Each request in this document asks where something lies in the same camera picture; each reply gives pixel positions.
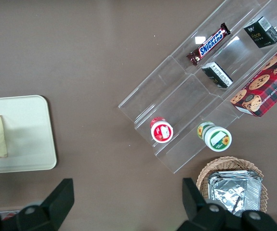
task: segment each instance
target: foil wrapper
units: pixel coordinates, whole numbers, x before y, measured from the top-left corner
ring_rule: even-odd
[[[208,178],[209,199],[238,217],[245,210],[259,210],[261,188],[262,179],[254,171],[215,172]]]

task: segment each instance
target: black box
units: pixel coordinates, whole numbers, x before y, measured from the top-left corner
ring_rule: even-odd
[[[216,62],[207,63],[201,69],[219,88],[228,88],[233,83],[233,80]]]
[[[270,46],[277,42],[277,31],[263,16],[248,23],[244,30],[259,48]]]

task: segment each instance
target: chocolate chip cookie box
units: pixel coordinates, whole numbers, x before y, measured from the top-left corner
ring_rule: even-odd
[[[277,54],[230,102],[239,111],[258,117],[277,102]]]

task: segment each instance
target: snickers bar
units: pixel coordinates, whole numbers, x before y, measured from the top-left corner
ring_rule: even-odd
[[[230,31],[227,29],[225,23],[221,24],[221,28],[211,35],[203,44],[201,44],[196,50],[189,53],[187,58],[196,66],[199,61],[211,51],[217,44],[220,43],[227,35],[230,34]]]

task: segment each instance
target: clear acrylic display stand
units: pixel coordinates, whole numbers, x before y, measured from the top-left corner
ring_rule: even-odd
[[[230,99],[277,52],[277,43],[258,48],[243,29],[261,16],[277,31],[277,0],[225,0],[119,105],[172,172],[206,146],[197,136],[200,123],[212,121],[226,128],[243,115]],[[200,45],[195,38],[208,39],[221,23],[226,23],[231,34],[193,66],[186,56]],[[218,63],[233,79],[229,88],[218,88],[202,72],[201,67],[210,62]],[[150,122],[157,116],[173,127],[173,138],[167,143],[152,139]]]

